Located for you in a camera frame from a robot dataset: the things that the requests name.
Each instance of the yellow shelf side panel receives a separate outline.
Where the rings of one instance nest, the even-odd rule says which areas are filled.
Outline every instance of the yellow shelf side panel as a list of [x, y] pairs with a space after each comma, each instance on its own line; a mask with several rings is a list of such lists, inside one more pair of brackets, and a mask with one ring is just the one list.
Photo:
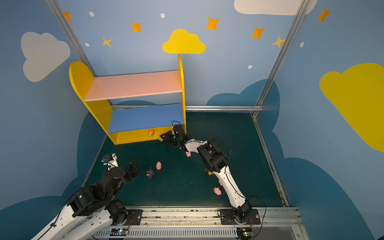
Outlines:
[[88, 90], [93, 82], [93, 75], [88, 67], [80, 62], [74, 61], [70, 65], [69, 76], [71, 80], [71, 84], [73, 90], [77, 94], [77, 96], [81, 99], [84, 105], [88, 108], [90, 113], [96, 119], [96, 121], [100, 124], [104, 132], [108, 135], [108, 137], [112, 140], [114, 144], [116, 144], [117, 134], [109, 134], [108, 128], [109, 123], [111, 121], [112, 116], [112, 108], [107, 100], [100, 101], [92, 101], [86, 102], [84, 101], [85, 96], [88, 93]]
[[183, 108], [183, 116], [184, 116], [184, 132], [187, 133], [187, 120], [185, 117], [185, 89], [184, 89], [184, 72], [183, 72], [183, 62], [181, 61], [181, 55], [177, 55], [177, 66], [179, 67], [179, 76], [181, 81], [182, 92], [180, 93], [181, 106]]

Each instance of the white cloud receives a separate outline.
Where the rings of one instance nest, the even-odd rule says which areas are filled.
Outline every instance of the white cloud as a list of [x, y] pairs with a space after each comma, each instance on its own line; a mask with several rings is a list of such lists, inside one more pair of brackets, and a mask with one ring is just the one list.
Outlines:
[[58, 41], [49, 33], [26, 32], [22, 36], [22, 51], [26, 58], [24, 75], [31, 82], [43, 80], [71, 54], [64, 41]]
[[[310, 0], [308, 14], [317, 0]], [[235, 9], [243, 14], [296, 15], [301, 0], [235, 0]]]

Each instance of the pink shelf board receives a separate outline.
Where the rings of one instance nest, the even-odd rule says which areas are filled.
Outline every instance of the pink shelf board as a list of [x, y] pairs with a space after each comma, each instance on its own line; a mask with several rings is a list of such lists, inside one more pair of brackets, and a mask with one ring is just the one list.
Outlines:
[[182, 92], [179, 71], [94, 78], [85, 101]]

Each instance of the blue shelf board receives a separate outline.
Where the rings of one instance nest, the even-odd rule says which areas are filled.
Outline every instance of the blue shelf board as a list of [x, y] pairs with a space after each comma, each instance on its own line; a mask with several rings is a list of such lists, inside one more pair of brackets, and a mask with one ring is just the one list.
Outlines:
[[172, 121], [184, 124], [183, 108], [180, 103], [117, 109], [112, 112], [108, 133], [168, 127], [172, 126]]

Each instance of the shelf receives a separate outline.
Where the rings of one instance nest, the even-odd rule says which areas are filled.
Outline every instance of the shelf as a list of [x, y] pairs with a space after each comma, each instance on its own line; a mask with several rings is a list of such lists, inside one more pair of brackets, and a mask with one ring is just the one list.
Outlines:
[[183, 108], [180, 103], [118, 109], [113, 110], [108, 133], [169, 127], [172, 126], [172, 121], [184, 124]]
[[84, 101], [99, 101], [165, 93], [180, 93], [179, 71], [94, 78]]

